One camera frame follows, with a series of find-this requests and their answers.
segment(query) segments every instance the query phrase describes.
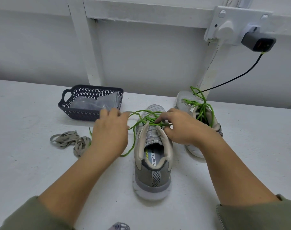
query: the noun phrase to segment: table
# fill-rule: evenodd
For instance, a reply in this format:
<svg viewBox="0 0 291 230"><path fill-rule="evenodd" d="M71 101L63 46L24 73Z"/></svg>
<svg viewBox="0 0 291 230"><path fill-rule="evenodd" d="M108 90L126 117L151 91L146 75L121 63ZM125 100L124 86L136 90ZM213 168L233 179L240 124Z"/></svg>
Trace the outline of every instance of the table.
<svg viewBox="0 0 291 230"><path fill-rule="evenodd" d="M89 136L92 122L70 119L57 106L67 87L0 80L0 225L28 198L39 195L76 160L73 146L58 149L51 135L77 130ZM174 97L124 93L121 111L159 104ZM210 102L224 139L274 193L291 199L291 109ZM130 119L132 126L136 117ZM129 132L126 151L132 146ZM173 187L159 202L136 196L134 155L118 158L102 175L76 223L77 229L108 229L117 221L131 229L221 229L219 203L206 163L174 144Z"/></svg>

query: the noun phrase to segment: forearm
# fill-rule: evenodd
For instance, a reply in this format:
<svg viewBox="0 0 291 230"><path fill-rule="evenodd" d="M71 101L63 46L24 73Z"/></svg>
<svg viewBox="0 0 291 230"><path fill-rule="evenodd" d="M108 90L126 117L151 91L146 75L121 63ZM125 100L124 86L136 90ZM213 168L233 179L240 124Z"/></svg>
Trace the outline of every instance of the forearm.
<svg viewBox="0 0 291 230"><path fill-rule="evenodd" d="M204 143L200 150L222 205L248 206L278 201L220 136L214 143Z"/></svg>
<svg viewBox="0 0 291 230"><path fill-rule="evenodd" d="M59 179L40 196L39 201L55 216L70 225L77 220L93 186L114 161L90 147Z"/></svg>

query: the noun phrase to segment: white wall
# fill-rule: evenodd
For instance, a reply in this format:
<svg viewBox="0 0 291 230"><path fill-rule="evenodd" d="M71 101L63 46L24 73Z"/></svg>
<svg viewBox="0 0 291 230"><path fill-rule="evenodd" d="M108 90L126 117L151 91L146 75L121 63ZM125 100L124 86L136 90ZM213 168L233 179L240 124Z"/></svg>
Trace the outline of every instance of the white wall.
<svg viewBox="0 0 291 230"><path fill-rule="evenodd" d="M89 84L71 17L0 10L0 79Z"/></svg>
<svg viewBox="0 0 291 230"><path fill-rule="evenodd" d="M59 5L65 9L67 3L62 1ZM213 8L223 0L134 1ZM254 0L252 7L291 15L291 0ZM204 31L100 20L98 37L107 85L165 96L188 90L202 79L197 73L207 48ZM232 47L214 85L245 72L257 57L243 46ZM71 16L0 10L0 79L66 86L89 84ZM208 99L291 106L291 36L278 35L277 44L255 69L212 90Z"/></svg>

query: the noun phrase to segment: clear plastic bag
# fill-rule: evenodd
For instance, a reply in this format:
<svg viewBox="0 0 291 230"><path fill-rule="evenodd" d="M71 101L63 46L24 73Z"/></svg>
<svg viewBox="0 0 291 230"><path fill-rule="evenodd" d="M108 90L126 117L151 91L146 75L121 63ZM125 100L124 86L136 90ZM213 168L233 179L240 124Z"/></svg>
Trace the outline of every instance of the clear plastic bag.
<svg viewBox="0 0 291 230"><path fill-rule="evenodd" d="M113 107L117 108L120 104L121 96L119 92L114 92L105 96L99 96L97 100L84 96L77 97L70 105L70 108L84 109L84 110L111 110Z"/></svg>

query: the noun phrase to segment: olive green jacket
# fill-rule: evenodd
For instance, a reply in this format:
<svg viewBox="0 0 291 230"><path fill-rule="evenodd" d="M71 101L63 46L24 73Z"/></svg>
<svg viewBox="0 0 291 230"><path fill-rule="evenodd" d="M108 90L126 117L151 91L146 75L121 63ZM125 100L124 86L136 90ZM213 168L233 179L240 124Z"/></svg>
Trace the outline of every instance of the olive green jacket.
<svg viewBox="0 0 291 230"><path fill-rule="evenodd" d="M277 197L281 200L280 202L248 207L217 205L217 215L223 229L291 230L291 200L279 194ZM35 196L10 215L0 227L0 230L13 229L72 230L74 228L53 216Z"/></svg>

